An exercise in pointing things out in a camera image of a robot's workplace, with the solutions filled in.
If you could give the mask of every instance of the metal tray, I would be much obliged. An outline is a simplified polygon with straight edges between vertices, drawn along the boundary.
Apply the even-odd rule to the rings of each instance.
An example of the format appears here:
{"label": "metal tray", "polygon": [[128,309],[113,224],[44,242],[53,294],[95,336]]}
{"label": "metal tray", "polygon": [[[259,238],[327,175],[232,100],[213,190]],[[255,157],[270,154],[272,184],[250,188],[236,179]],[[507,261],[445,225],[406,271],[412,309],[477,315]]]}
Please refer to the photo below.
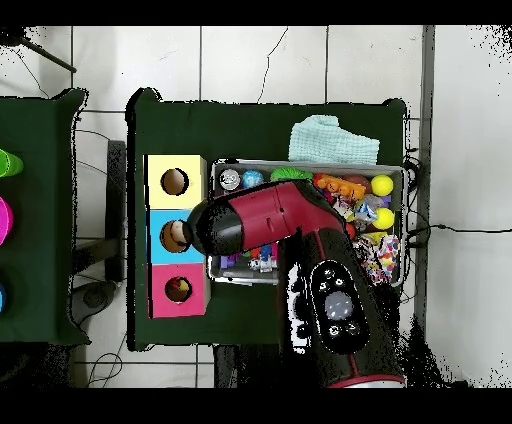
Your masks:
{"label": "metal tray", "polygon": [[[225,169],[234,169],[240,175],[249,169],[260,171],[265,181],[270,181],[270,174],[276,168],[290,166],[296,169],[310,171],[312,173],[324,173],[332,176],[342,177],[348,174],[358,174],[364,177],[372,178],[376,175],[388,175],[393,180],[393,191],[391,192],[391,203],[389,208],[395,212],[395,224],[388,230],[389,234],[396,234],[401,241],[400,255],[397,266],[393,271],[391,285],[396,287],[402,284],[404,276],[405,250],[403,249],[405,229],[405,205],[407,197],[408,174],[400,166],[386,165],[345,165],[345,164],[318,164],[310,162],[285,162],[285,161],[259,161],[259,160],[233,160],[219,159],[212,164],[210,190],[214,197],[222,196],[226,193],[220,184],[218,178]],[[277,270],[262,273],[252,271],[249,268],[249,259],[240,257],[235,266],[228,269],[220,268],[220,257],[208,257],[208,275],[213,281],[229,282],[235,284],[254,284],[267,283],[277,284]]]}

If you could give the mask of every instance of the candy wrapper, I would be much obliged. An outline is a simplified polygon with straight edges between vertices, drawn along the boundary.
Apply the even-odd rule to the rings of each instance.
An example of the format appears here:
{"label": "candy wrapper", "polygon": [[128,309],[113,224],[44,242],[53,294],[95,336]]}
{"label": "candy wrapper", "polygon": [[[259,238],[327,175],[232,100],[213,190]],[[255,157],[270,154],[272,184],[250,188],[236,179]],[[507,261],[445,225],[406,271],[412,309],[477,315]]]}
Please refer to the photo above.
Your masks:
{"label": "candy wrapper", "polygon": [[353,242],[356,256],[373,285],[389,283],[400,251],[400,242],[394,235],[382,237],[375,246],[372,240],[358,237]]}
{"label": "candy wrapper", "polygon": [[354,211],[352,210],[353,203],[348,198],[341,195],[334,197],[332,207],[345,218],[345,221],[352,222],[354,220]]}
{"label": "candy wrapper", "polygon": [[354,215],[356,221],[366,223],[377,219],[377,209],[382,208],[384,202],[380,197],[373,194],[366,194],[361,200],[358,200],[354,206]]}

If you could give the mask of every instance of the red ball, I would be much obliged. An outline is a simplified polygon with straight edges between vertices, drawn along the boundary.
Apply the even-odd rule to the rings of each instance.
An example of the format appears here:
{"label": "red ball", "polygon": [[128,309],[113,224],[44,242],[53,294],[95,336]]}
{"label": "red ball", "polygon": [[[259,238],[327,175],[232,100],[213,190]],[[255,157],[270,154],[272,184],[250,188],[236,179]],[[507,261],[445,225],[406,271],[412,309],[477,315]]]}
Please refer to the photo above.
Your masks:
{"label": "red ball", "polygon": [[356,237],[356,228],[349,222],[345,224],[345,228],[347,229],[347,234],[350,237],[350,240],[354,240]]}

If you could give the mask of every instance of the pink box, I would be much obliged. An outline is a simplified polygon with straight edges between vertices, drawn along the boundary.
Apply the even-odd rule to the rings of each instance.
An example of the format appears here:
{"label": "pink box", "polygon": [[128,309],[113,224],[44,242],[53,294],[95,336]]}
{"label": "pink box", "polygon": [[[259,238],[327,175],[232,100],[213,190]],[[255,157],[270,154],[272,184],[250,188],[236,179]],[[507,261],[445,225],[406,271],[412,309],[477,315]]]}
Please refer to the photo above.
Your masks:
{"label": "pink box", "polygon": [[[173,318],[204,315],[210,301],[210,280],[206,277],[204,263],[151,265],[151,297],[153,316],[150,318]],[[192,291],[183,302],[170,300],[165,285],[174,277],[185,278]]]}

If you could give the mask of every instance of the pink cup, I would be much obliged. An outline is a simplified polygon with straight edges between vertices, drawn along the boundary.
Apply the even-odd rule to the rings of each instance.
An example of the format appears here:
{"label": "pink cup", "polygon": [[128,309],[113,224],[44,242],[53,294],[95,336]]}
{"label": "pink cup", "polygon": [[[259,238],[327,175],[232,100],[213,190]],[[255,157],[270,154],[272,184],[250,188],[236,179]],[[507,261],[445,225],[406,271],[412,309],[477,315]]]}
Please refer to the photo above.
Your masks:
{"label": "pink cup", "polygon": [[0,197],[0,245],[4,242],[12,227],[12,210],[7,202]]}

